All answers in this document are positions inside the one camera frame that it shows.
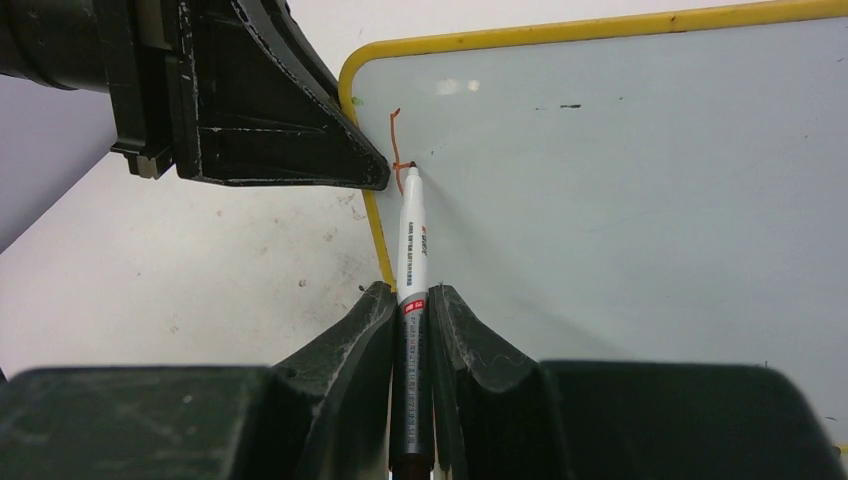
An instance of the yellow whiteboard frame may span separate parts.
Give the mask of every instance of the yellow whiteboard frame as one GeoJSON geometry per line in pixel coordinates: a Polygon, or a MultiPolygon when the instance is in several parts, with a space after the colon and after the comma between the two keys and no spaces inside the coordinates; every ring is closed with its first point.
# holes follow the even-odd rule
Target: yellow whiteboard frame
{"type": "MultiPolygon", "coordinates": [[[[358,125],[353,104],[353,77],[367,62],[380,58],[715,30],[844,16],[848,16],[848,0],[788,0],[376,42],[356,50],[345,61],[339,76],[339,100],[345,114],[358,125]]],[[[395,279],[377,200],[374,192],[364,190],[362,198],[383,281],[394,290],[395,279]]]]}

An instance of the white marker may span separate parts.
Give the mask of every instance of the white marker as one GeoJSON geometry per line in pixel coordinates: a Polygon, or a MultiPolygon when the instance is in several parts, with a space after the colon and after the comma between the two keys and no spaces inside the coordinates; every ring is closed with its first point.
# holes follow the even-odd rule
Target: white marker
{"type": "Polygon", "coordinates": [[[427,305],[424,184],[413,162],[403,183],[397,263],[398,317],[392,375],[389,467],[399,480],[430,477],[434,461],[427,305]]]}
{"type": "Polygon", "coordinates": [[[427,294],[427,228],[424,226],[424,183],[415,162],[403,182],[398,239],[398,300],[427,294]]]}

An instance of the gray background wall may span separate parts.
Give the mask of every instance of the gray background wall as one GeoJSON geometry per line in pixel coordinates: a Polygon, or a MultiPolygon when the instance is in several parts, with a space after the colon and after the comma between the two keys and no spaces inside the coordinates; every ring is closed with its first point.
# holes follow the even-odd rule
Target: gray background wall
{"type": "Polygon", "coordinates": [[[0,75],[0,251],[115,141],[109,96],[0,75]]]}

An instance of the orange marker scribble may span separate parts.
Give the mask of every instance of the orange marker scribble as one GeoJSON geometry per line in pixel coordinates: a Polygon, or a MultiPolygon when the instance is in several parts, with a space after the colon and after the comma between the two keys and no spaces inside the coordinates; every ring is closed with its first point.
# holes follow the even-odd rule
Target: orange marker scribble
{"type": "Polygon", "coordinates": [[[398,184],[398,190],[400,191],[401,196],[403,196],[403,184],[400,183],[400,171],[404,168],[409,168],[411,162],[400,163],[400,154],[398,153],[397,140],[395,139],[395,117],[398,115],[400,115],[400,108],[389,114],[389,129],[392,132],[392,149],[395,151],[395,163],[392,164],[392,168],[395,171],[395,181],[398,184]]]}

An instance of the whiteboard marker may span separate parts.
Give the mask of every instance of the whiteboard marker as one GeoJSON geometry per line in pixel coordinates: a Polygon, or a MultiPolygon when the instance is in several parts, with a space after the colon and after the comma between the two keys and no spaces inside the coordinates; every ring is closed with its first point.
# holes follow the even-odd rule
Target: whiteboard marker
{"type": "Polygon", "coordinates": [[[403,183],[398,238],[398,318],[392,374],[389,468],[398,480],[430,478],[433,396],[427,349],[427,227],[424,184],[412,162],[403,183]]]}

